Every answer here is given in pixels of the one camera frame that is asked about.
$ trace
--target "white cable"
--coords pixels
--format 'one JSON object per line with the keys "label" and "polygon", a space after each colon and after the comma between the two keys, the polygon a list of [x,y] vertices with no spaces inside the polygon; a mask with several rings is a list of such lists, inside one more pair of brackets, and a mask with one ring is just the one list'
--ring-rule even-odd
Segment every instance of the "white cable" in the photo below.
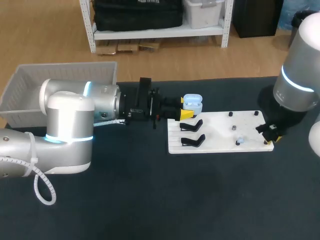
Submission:
{"label": "white cable", "polygon": [[[24,167],[29,168],[30,167],[30,163],[20,160],[20,159],[16,159],[16,158],[12,158],[12,157],[6,157],[6,156],[0,156],[0,162],[7,162],[7,163],[13,163],[13,164],[18,164]],[[49,179],[46,177],[46,175],[36,166],[32,167],[32,170],[35,172],[35,177],[34,177],[34,182],[33,182],[33,188],[34,188],[34,192],[36,197],[45,205],[53,205],[55,204],[56,200],[57,200],[57,194],[56,191],[54,189],[54,186],[52,186],[51,182],[49,181]],[[51,201],[47,201],[45,200],[39,193],[39,189],[38,189],[38,178],[40,178],[44,181],[44,183],[46,184],[46,186],[48,187],[48,189],[51,192]]]}
{"label": "white cable", "polygon": [[97,122],[97,123],[93,124],[93,126],[100,127],[100,126],[105,126],[105,125],[109,125],[109,124],[125,124],[125,120],[124,119],[116,119],[116,120],[112,120],[112,121]]}
{"label": "white cable", "polygon": [[32,132],[26,131],[25,134],[28,134],[30,136],[30,141],[31,141],[31,159],[30,159],[30,166],[24,173],[23,177],[28,177],[32,171],[32,168],[34,167],[35,164],[38,163],[38,158],[37,158],[37,149],[36,149],[36,139],[35,136],[33,135]]}

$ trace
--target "white board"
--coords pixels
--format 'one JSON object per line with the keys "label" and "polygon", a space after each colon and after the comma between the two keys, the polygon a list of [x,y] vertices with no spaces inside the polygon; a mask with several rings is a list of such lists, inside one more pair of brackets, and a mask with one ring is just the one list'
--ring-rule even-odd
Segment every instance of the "white board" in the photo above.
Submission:
{"label": "white board", "polygon": [[[168,150],[170,154],[204,154],[204,153],[238,153],[238,152],[270,152],[274,144],[265,144],[262,134],[256,127],[265,124],[261,111],[255,116],[255,111],[202,112],[196,118],[183,121],[168,119]],[[180,123],[196,125],[202,119],[203,125],[197,132],[181,131]],[[200,147],[182,146],[181,138],[197,140],[205,134],[205,140]],[[238,138],[244,143],[236,145]]]}

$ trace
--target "metal shelf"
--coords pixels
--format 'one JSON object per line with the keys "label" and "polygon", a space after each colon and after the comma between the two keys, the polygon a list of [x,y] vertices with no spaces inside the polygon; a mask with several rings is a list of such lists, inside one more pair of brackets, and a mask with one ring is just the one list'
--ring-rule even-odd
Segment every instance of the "metal shelf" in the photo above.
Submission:
{"label": "metal shelf", "polygon": [[90,0],[79,1],[83,22],[92,53],[96,52],[96,40],[177,38],[222,35],[221,47],[226,48],[228,46],[234,0],[225,0],[224,19],[220,19],[219,25],[217,26],[192,29],[188,23],[184,21],[183,25],[179,27],[149,29],[142,31],[98,31],[95,23],[91,26]]}
{"label": "metal shelf", "polygon": [[222,35],[223,28],[221,25],[192,29],[187,22],[183,25],[165,29],[150,29],[142,31],[98,31],[93,33],[95,40],[112,40],[112,39],[152,39],[152,38],[177,38],[193,36],[213,36]]}

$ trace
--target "shelf post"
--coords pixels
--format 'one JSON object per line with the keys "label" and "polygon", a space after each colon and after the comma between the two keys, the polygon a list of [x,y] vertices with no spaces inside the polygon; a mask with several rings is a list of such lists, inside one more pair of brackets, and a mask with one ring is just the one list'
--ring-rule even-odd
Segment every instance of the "shelf post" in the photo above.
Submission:
{"label": "shelf post", "polygon": [[88,38],[90,50],[91,50],[91,53],[95,53],[96,43],[95,43],[94,32],[91,26],[91,19],[90,19],[90,0],[79,0],[79,1],[80,1],[83,22],[84,22],[86,36]]}
{"label": "shelf post", "polygon": [[221,43],[222,48],[226,48],[228,46],[233,6],[234,0],[225,0],[224,26]]}

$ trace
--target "dark blue table mat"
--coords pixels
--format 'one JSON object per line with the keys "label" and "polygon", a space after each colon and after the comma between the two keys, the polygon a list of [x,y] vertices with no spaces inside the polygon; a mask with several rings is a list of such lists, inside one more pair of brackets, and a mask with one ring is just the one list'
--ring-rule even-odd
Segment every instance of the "dark blue table mat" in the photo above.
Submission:
{"label": "dark blue table mat", "polygon": [[[153,86],[168,97],[201,94],[203,112],[245,111],[260,109],[258,94],[275,79]],[[90,168],[48,176],[54,206],[38,201],[33,177],[0,181],[0,239],[319,240],[320,158],[308,142],[318,113],[309,112],[272,152],[170,155],[165,120],[157,130],[151,122],[96,128]]]}

